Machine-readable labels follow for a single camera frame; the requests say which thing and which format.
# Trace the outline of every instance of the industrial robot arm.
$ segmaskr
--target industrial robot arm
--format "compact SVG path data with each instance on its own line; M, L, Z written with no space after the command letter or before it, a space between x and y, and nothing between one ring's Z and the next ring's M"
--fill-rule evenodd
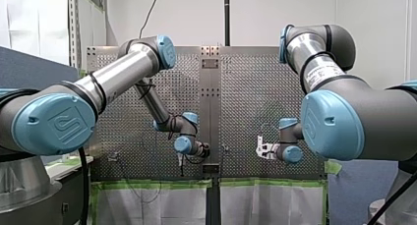
M417 153L417 82L372 89L345 74L355 44L338 26L283 30L280 61L300 76L304 139L325 158L404 161Z
M0 96L0 145L10 154L54 155L72 152L90 138L98 115L134 86L159 131L180 133L175 149L207 157L207 144L196 141L198 116L168 113L149 78L172 69L176 54L167 36L136 39L121 48L118 60L75 83L63 82L37 93L7 90Z

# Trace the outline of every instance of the metal pole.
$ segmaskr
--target metal pole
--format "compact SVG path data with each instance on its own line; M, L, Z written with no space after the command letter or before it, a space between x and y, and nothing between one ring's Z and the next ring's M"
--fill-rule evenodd
M225 46L230 46L230 0L224 0Z

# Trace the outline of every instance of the metal frame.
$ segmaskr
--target metal frame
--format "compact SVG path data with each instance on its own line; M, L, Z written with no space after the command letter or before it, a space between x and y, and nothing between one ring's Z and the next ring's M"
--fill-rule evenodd
M70 65L76 69L81 67L81 39L78 0L68 0L70 29Z

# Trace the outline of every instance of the metal stand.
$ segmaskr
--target metal stand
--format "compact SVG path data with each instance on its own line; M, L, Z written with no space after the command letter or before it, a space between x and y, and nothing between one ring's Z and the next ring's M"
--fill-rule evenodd
M61 187L50 183L39 157L0 163L0 221L62 224Z

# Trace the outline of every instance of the white wall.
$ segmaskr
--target white wall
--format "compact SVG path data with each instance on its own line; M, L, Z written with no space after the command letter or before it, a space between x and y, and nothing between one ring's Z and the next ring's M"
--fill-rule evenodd
M354 37L351 74L373 87L401 84L407 77L408 0L337 0L336 22Z
M109 45L138 37L152 0L107 0ZM230 0L231 44L276 46L280 30L332 24L335 0ZM224 44L223 0L158 0L144 36L168 34L176 45Z
M107 0L109 45L139 36L153 0ZM167 34L175 45L202 45L223 38L222 0L157 0L143 36Z
M277 46L286 25L334 24L335 0L230 0L231 45Z

